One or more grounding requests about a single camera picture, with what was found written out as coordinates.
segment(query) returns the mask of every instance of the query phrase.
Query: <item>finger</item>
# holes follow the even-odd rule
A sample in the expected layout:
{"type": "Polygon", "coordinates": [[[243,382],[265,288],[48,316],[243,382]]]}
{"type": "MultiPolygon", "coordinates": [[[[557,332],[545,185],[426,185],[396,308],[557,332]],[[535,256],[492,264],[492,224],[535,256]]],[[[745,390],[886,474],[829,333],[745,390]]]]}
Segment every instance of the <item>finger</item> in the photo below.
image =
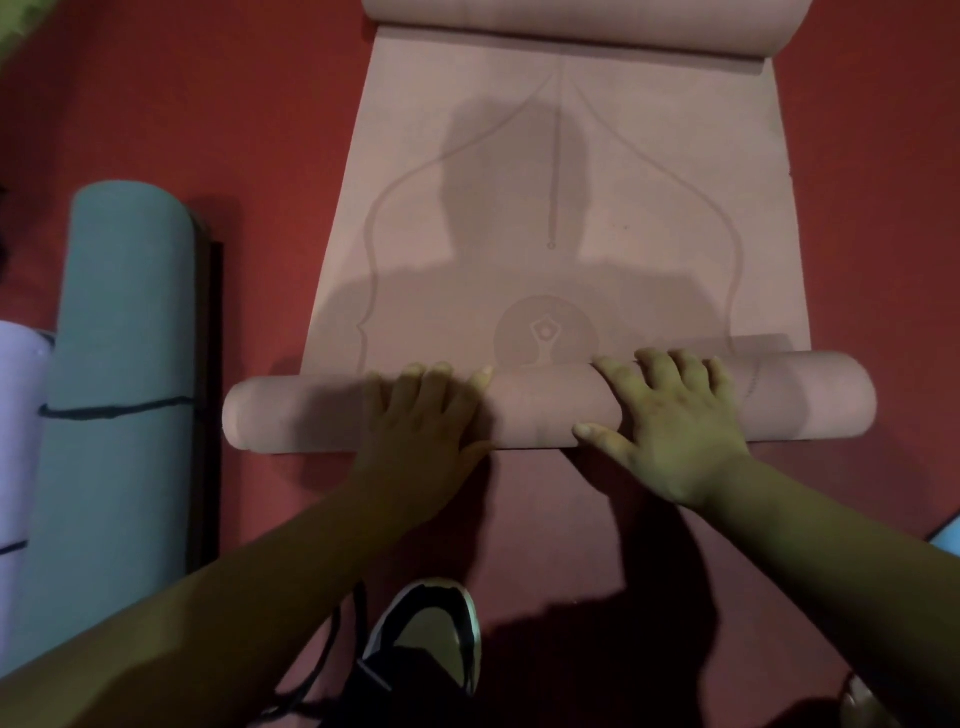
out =
{"type": "Polygon", "coordinates": [[[467,380],[453,397],[453,401],[446,409],[445,418],[450,425],[452,434],[461,437],[467,425],[477,413],[477,407],[483,399],[484,392],[490,386],[493,378],[493,367],[484,367],[467,380]]]}
{"type": "Polygon", "coordinates": [[[473,443],[466,446],[461,451],[460,457],[457,460],[457,484],[463,485],[465,482],[467,482],[467,478],[470,477],[470,474],[473,473],[473,471],[477,469],[477,466],[483,462],[483,459],[495,449],[496,446],[489,440],[484,440],[479,443],[473,443]]]}
{"type": "Polygon", "coordinates": [[[686,349],[676,349],[670,352],[670,356],[677,365],[680,379],[688,390],[701,395],[709,394],[710,374],[699,357],[694,356],[686,349]]]}
{"type": "Polygon", "coordinates": [[[579,424],[573,427],[573,434],[581,442],[593,445],[606,453],[613,462],[627,470],[633,469],[636,445],[619,432],[614,432],[602,425],[579,424]]]}
{"type": "Polygon", "coordinates": [[[417,401],[417,392],[420,391],[420,380],[425,367],[422,364],[408,364],[400,373],[394,384],[394,391],[390,395],[388,414],[409,412],[417,401]]]}
{"type": "Polygon", "coordinates": [[[383,379],[377,372],[367,372],[363,382],[363,420],[373,428],[383,416],[383,379]]]}
{"type": "Polygon", "coordinates": [[[636,367],[624,364],[609,356],[597,356],[593,359],[593,366],[610,383],[616,395],[630,407],[634,419],[638,419],[640,403],[650,394],[643,375],[636,367]]]}
{"type": "Polygon", "coordinates": [[[420,394],[417,396],[414,411],[439,415],[444,408],[446,387],[450,383],[452,374],[453,367],[445,361],[435,365],[433,369],[427,372],[423,377],[423,383],[420,385],[420,394]]]}
{"type": "Polygon", "coordinates": [[[736,407],[733,378],[724,363],[714,356],[707,360],[707,371],[710,376],[710,390],[716,395],[716,398],[730,407],[736,407]]]}
{"type": "Polygon", "coordinates": [[[643,365],[651,389],[671,389],[683,384],[676,362],[659,349],[639,349],[636,360],[643,365]]]}

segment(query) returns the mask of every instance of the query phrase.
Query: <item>forearm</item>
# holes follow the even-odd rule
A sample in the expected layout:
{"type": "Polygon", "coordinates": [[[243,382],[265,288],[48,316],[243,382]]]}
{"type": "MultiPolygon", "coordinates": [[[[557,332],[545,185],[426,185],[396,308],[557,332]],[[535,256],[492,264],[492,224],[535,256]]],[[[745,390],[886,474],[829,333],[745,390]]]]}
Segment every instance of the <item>forearm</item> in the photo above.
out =
{"type": "Polygon", "coordinates": [[[261,539],[0,682],[0,724],[235,725],[402,534],[362,486],[342,486],[261,539]]]}
{"type": "Polygon", "coordinates": [[[960,717],[960,561],[749,457],[700,510],[848,659],[960,717]]]}

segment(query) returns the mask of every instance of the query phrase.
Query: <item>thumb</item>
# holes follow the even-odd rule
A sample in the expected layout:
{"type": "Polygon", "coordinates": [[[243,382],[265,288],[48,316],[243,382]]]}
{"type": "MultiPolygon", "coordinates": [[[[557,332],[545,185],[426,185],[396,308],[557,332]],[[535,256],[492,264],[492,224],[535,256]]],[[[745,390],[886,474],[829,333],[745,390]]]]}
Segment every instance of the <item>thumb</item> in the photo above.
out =
{"type": "Polygon", "coordinates": [[[573,427],[573,436],[579,441],[593,445],[601,452],[605,452],[611,460],[632,471],[634,468],[634,453],[636,445],[619,432],[602,425],[578,424],[573,427]]]}
{"type": "Polygon", "coordinates": [[[483,459],[494,450],[496,445],[490,440],[472,443],[461,450],[460,458],[457,460],[457,482],[463,484],[483,459]]]}

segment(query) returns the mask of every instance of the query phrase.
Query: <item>hand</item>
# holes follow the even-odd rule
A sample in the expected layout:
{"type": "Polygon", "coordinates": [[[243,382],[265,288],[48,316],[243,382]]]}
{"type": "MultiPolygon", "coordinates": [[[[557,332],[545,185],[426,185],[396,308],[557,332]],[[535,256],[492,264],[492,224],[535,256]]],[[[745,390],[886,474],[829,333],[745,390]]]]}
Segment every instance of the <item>hand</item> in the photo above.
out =
{"type": "Polygon", "coordinates": [[[379,375],[370,375],[364,385],[366,431],[349,480],[389,503],[407,528],[440,513],[493,451],[491,442],[460,445],[492,369],[456,383],[448,398],[452,374],[445,363],[429,372],[422,364],[411,364],[394,384],[389,405],[379,375]]]}
{"type": "Polygon", "coordinates": [[[636,358],[645,374],[606,356],[594,362],[630,408],[634,441],[601,425],[576,425],[573,433],[658,496],[697,509],[725,467],[750,457],[730,375],[719,359],[705,363],[687,351],[641,349],[636,358]]]}

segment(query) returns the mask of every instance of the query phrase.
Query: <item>teal yoga mat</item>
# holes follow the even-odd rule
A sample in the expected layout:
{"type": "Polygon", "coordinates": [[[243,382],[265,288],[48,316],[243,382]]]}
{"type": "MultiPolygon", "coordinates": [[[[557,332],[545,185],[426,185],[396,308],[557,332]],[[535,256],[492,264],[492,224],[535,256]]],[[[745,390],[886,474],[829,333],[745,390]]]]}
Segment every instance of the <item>teal yoga mat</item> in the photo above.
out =
{"type": "Polygon", "coordinates": [[[186,573],[196,263],[186,208],[101,182],[74,198],[30,542],[4,672],[186,573]]]}

